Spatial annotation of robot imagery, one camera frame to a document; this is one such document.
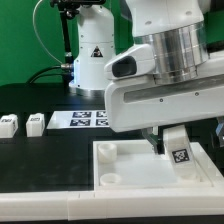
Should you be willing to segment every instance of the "green wall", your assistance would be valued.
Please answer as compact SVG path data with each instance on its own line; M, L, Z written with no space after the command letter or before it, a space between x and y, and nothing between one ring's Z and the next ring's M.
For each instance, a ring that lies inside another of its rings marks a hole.
M58 64L40 46L32 25L32 13L38 0L1 0L0 12L0 85L24 83L42 68ZM106 7L115 16L117 53L132 45L131 24L120 17L119 0L108 0ZM63 61L63 39L57 8L44 0L37 12L37 27L50 52ZM224 39L224 12L206 16L208 42ZM78 54L76 21L69 22L72 49ZM42 81L59 81L58 78Z

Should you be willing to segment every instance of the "white cube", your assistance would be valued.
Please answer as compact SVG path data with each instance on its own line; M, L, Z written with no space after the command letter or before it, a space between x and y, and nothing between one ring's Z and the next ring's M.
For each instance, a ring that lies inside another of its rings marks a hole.
M26 122L27 137L41 137L45 128L44 114L32 114Z
M0 120L0 138L13 138L18 129L18 117L14 114L3 116Z

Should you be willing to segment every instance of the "warning label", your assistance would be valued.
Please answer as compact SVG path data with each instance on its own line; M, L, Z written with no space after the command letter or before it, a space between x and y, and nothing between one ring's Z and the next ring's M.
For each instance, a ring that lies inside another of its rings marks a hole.
M96 46L95 50L93 51L92 55L91 55L92 58L103 58L103 54L102 52L100 51L99 47Z

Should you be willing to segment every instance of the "cable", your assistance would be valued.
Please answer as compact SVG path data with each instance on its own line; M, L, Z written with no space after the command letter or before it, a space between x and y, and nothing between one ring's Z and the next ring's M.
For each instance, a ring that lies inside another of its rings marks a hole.
M52 57L54 60L56 60L57 62L59 62L60 64L62 64L62 62L57 59L53 54L50 53L50 51L46 48L46 46L44 45L43 41L41 40L40 38L40 35L38 33L38 30L37 30L37 26L36 26L36 12L40 6L40 4L43 2L43 0L39 0L39 2L36 4L35 8L34 8L34 11L33 11L33 28L34 28L34 32L36 34L36 37L39 41L39 43L41 44L41 46L43 47L43 49L45 50L45 52L50 56Z
M43 75L39 75L39 76L37 76L37 77L35 77L31 82L30 82L30 84L31 83L34 83L37 79L39 79L39 78L43 78L43 77L52 77L52 76L62 76L62 74L43 74Z
M38 76L40 76L42 73L48 72L48 71L52 71L52 70L56 70L56 69L61 69L61 66L60 65L56 65L56 66L52 66L52 67L48 67L48 68L42 69L39 72L35 73L32 77L30 77L27 80L26 84L33 83L36 80L36 78Z
M110 11L112 12L112 1L110 0L110 3L109 3L109 8L110 8Z

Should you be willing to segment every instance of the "black label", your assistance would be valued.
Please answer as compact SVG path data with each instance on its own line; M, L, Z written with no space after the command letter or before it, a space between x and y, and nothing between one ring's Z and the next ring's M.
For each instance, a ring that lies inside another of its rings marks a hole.
M40 121L40 118L31 118L30 121Z
M173 151L172 154L173 154L175 163L184 163L184 162L190 161L190 157L186 149Z
M107 119L97 119L96 126L98 126L98 127L109 126L108 120Z
M73 118L90 118L92 116L92 112L74 112Z
M80 119L80 120L72 120L70 123L71 127L89 127L91 120L88 119Z
M99 117L99 118L107 117L107 113L106 113L106 111L97 111L96 117Z
M103 54L102 52L100 51L99 47L96 46L95 50L93 51L92 55L91 55L92 58L103 58Z
M9 122L11 122L12 121L12 119L3 119L1 122L2 123L9 123Z
M15 130L16 130L16 122L13 121L13 131L15 131Z

